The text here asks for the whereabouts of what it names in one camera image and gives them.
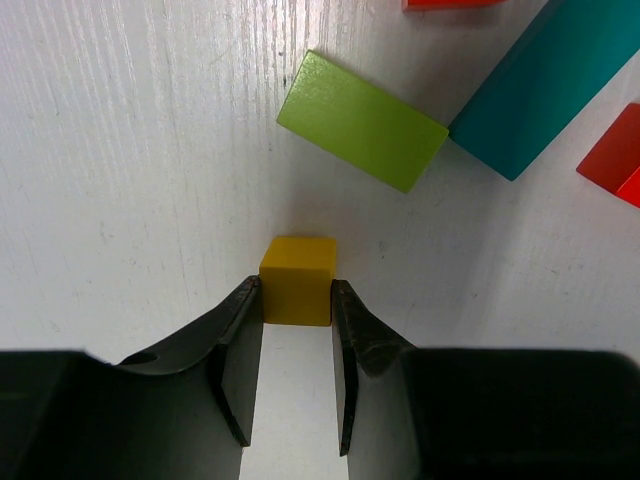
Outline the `long red wood block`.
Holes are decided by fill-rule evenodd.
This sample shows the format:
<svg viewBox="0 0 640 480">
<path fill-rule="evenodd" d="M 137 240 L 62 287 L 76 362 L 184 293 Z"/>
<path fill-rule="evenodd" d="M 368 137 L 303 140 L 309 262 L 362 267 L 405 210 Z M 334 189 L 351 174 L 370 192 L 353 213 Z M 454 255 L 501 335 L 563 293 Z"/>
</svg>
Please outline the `long red wood block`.
<svg viewBox="0 0 640 480">
<path fill-rule="evenodd" d="M 504 0 L 403 0 L 404 12 L 426 12 L 436 10 L 458 10 L 492 7 Z"/>
</svg>

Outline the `long green wood block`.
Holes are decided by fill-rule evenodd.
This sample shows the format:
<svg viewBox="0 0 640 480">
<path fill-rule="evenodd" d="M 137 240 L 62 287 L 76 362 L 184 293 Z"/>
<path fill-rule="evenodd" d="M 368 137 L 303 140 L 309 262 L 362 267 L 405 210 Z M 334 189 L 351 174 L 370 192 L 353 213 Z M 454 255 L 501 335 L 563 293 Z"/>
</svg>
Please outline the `long green wood block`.
<svg viewBox="0 0 640 480">
<path fill-rule="evenodd" d="M 449 134 L 442 124 L 312 50 L 277 123 L 403 193 Z"/>
</svg>

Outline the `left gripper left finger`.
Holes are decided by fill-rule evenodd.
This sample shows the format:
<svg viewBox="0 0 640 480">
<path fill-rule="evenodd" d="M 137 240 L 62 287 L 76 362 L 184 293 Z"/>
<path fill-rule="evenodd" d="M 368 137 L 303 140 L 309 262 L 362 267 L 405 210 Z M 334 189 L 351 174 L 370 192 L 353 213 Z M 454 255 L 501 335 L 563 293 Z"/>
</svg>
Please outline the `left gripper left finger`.
<svg viewBox="0 0 640 480">
<path fill-rule="evenodd" d="M 235 479 L 251 442 L 260 281 L 118 364 L 80 351 L 1 355 L 5 479 Z"/>
</svg>

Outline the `teal long wood block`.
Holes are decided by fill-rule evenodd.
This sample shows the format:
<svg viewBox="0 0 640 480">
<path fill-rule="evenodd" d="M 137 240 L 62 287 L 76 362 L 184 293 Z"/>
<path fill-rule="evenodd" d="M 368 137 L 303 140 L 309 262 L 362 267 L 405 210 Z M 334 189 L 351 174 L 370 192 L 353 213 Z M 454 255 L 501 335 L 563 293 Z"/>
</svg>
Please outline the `teal long wood block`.
<svg viewBox="0 0 640 480">
<path fill-rule="evenodd" d="M 516 179 L 639 49 L 639 3 L 549 1 L 450 125 Z"/>
</svg>

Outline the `yellow wood cube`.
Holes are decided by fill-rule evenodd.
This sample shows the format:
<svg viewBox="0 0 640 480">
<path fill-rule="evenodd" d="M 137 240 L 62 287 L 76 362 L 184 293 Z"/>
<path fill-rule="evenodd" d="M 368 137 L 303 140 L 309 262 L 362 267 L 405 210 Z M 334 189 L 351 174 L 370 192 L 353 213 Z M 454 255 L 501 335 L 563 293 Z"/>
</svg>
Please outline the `yellow wood cube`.
<svg viewBox="0 0 640 480">
<path fill-rule="evenodd" d="M 337 242 L 333 238 L 278 236 L 259 267 L 264 321 L 328 327 Z"/>
</svg>

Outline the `short red wood block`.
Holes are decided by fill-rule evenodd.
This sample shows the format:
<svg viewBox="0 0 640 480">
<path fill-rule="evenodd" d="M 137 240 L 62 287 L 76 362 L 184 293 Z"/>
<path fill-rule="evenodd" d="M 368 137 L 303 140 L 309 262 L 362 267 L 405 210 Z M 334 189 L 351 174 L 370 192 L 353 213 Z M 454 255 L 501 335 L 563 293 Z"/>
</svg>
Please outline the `short red wood block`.
<svg viewBox="0 0 640 480">
<path fill-rule="evenodd" d="M 639 104 L 627 105 L 576 171 L 617 198 L 639 207 Z"/>
</svg>

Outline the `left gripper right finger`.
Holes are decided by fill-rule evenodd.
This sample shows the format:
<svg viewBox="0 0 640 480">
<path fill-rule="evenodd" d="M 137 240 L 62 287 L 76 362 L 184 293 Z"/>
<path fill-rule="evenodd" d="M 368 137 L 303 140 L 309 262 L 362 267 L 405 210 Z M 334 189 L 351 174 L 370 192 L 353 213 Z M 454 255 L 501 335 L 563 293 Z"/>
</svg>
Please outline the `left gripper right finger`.
<svg viewBox="0 0 640 480">
<path fill-rule="evenodd" d="M 606 351 L 420 348 L 331 286 L 352 479 L 635 479 L 639 368 Z"/>
</svg>

